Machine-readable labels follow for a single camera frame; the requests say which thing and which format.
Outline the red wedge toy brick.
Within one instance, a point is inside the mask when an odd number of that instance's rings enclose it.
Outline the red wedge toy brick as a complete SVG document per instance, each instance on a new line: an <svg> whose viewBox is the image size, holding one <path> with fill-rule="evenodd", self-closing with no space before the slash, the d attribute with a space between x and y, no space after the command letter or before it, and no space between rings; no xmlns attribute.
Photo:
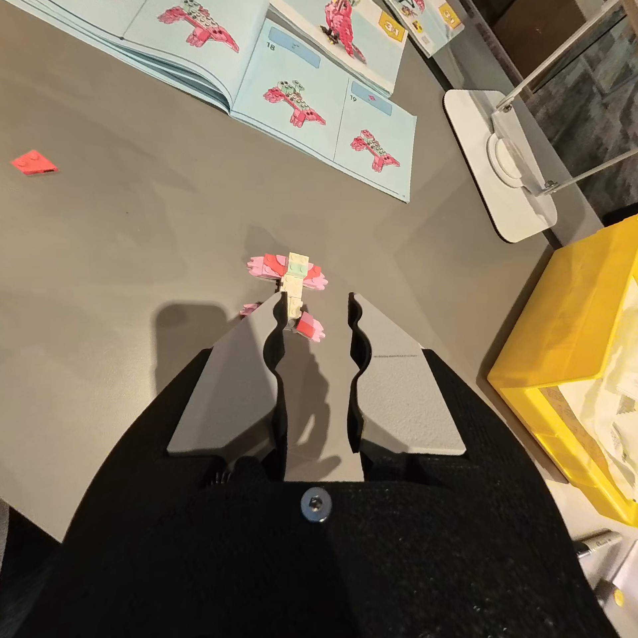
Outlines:
<svg viewBox="0 0 638 638"><path fill-rule="evenodd" d="M26 176L56 173L59 168L36 150L13 159L10 164Z"/></svg>

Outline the open instruction booklet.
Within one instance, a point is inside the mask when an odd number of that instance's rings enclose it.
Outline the open instruction booklet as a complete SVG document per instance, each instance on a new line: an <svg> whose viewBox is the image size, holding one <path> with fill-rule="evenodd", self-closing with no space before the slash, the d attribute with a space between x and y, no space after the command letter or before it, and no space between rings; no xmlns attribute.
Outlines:
<svg viewBox="0 0 638 638"><path fill-rule="evenodd" d="M417 118L280 19L270 1L8 4L396 199Z"/></svg>

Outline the thin closed instruction booklet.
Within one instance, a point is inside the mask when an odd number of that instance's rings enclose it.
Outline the thin closed instruction booklet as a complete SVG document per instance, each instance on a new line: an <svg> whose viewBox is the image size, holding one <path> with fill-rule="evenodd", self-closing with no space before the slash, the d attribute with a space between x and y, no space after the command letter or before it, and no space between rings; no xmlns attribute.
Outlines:
<svg viewBox="0 0 638 638"><path fill-rule="evenodd" d="M447 46L464 29L451 1L385 1L385 4L427 57Z"/></svg>

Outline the pile of clear plastic bags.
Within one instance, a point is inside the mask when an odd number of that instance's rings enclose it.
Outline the pile of clear plastic bags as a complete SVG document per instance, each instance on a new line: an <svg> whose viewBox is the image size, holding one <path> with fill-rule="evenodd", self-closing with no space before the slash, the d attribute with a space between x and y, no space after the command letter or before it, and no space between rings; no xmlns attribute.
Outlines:
<svg viewBox="0 0 638 638"><path fill-rule="evenodd" d="M602 371L558 386L603 454L621 494L637 501L637 283L630 280Z"/></svg>

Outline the yellow bin with plastic bags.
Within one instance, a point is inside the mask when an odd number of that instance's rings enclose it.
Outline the yellow bin with plastic bags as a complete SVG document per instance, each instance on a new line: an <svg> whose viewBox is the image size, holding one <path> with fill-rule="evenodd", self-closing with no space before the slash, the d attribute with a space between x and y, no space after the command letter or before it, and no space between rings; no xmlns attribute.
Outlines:
<svg viewBox="0 0 638 638"><path fill-rule="evenodd" d="M558 389L602 371L631 279L637 216L555 251L487 378L600 514L637 527L637 502L621 494Z"/></svg>

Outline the wooden book stand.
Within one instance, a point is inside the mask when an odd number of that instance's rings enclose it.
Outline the wooden book stand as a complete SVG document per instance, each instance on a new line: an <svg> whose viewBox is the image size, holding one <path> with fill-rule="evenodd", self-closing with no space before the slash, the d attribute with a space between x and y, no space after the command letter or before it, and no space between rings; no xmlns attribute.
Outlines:
<svg viewBox="0 0 638 638"><path fill-rule="evenodd" d="M558 222L554 195L637 154L630 149L576 177L546 177L515 107L525 89L555 66L565 53L611 12L634 1L605 1L578 29L508 94L493 90L451 89L443 108L496 233L507 243L551 230Z"/></svg>

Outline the grey marker pen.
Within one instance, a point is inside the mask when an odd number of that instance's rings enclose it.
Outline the grey marker pen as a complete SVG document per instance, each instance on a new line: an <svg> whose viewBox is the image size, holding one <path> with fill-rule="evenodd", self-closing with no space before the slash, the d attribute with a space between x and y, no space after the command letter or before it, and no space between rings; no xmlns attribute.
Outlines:
<svg viewBox="0 0 638 638"><path fill-rule="evenodd" d="M608 551L611 547L617 546L622 539L623 536L618 531L603 529L585 537L573 539L572 546L578 560L583 560L601 551Z"/></svg>

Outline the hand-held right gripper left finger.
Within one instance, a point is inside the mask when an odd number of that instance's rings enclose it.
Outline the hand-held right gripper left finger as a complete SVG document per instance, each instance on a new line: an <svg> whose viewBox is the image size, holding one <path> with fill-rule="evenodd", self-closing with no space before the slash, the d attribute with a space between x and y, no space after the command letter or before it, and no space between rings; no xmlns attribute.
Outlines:
<svg viewBox="0 0 638 638"><path fill-rule="evenodd" d="M288 299L277 292L218 339L167 445L170 457L213 456L226 467L254 457L285 475L288 418L283 380Z"/></svg>

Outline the grey desk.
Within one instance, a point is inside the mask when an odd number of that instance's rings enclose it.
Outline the grey desk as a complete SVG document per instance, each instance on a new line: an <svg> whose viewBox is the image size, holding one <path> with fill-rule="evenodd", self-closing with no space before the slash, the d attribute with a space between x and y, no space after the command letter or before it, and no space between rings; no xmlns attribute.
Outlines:
<svg viewBox="0 0 638 638"><path fill-rule="evenodd" d="M16 637L617 637L525 444L475 392L554 246L500 240L408 51L408 204L1 2L1 497L62 542ZM299 253L285 475L167 446L214 343ZM417 339L467 447L365 480L348 296Z"/></svg>

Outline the pink toy brick bird model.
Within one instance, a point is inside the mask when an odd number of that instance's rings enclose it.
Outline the pink toy brick bird model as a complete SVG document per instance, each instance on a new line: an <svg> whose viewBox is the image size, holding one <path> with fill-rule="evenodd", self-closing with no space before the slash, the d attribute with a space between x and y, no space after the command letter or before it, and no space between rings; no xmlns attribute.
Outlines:
<svg viewBox="0 0 638 638"><path fill-rule="evenodd" d="M254 277L273 281L276 291L286 295L288 330L315 343L325 337L323 325L307 311L302 298L306 289L325 290L328 285L320 266L305 255L291 252L287 256L267 253L251 257L246 268Z"/></svg>

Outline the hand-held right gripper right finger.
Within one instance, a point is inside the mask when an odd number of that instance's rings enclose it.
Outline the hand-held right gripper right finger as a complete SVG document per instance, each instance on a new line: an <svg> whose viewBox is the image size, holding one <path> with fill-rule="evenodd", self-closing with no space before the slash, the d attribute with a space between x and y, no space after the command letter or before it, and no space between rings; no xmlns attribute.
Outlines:
<svg viewBox="0 0 638 638"><path fill-rule="evenodd" d="M419 341L360 293L348 296L348 442L365 480L401 480L421 457L460 458L467 447Z"/></svg>

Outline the closed parrot instruction booklet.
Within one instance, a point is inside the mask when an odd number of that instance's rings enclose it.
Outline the closed parrot instruction booklet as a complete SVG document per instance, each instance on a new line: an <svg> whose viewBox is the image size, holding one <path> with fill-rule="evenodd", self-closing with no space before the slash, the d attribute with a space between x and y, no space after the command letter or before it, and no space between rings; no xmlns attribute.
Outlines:
<svg viewBox="0 0 638 638"><path fill-rule="evenodd" d="M392 96L407 34L374 1L271 1L270 9L353 76Z"/></svg>

